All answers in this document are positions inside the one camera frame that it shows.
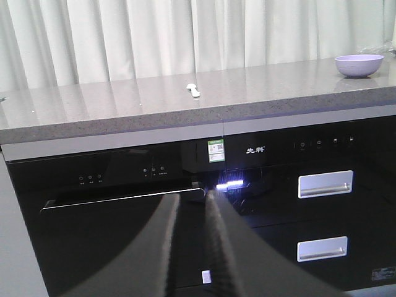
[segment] dishwasher handle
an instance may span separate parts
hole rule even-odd
[[[78,201],[78,202],[68,202],[62,201],[59,199],[48,200],[44,207],[40,210],[40,214],[49,212],[55,209],[65,209],[69,207],[78,207],[78,206],[85,206],[91,204],[99,204],[99,203],[106,203],[106,202],[116,202],[121,200],[129,200],[129,199],[136,199],[136,198],[144,198],[144,197],[154,197],[154,196],[162,196],[166,194],[182,194],[182,193],[191,193],[193,198],[198,199],[199,197],[205,196],[205,191],[201,187],[194,187],[190,189],[177,189],[171,191],[163,191],[163,192],[154,192],[149,194],[141,194],[141,195],[133,195],[133,196],[122,196],[117,198],[109,198],[109,199],[101,199],[101,200],[87,200],[87,201]]]

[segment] kitchen appliance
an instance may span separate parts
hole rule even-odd
[[[386,116],[7,167],[50,297],[214,296],[212,189],[290,263],[347,291],[396,283],[395,127]]]

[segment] black dishwasher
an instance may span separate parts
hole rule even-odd
[[[205,192],[180,145],[8,163],[51,297],[206,294]]]

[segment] gray countertop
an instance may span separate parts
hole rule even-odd
[[[195,83],[199,98],[186,85]],[[0,144],[396,104],[396,59],[348,79],[333,59],[2,92]]]

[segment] white curtain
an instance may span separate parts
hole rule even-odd
[[[0,0],[0,92],[375,52],[396,0]]]

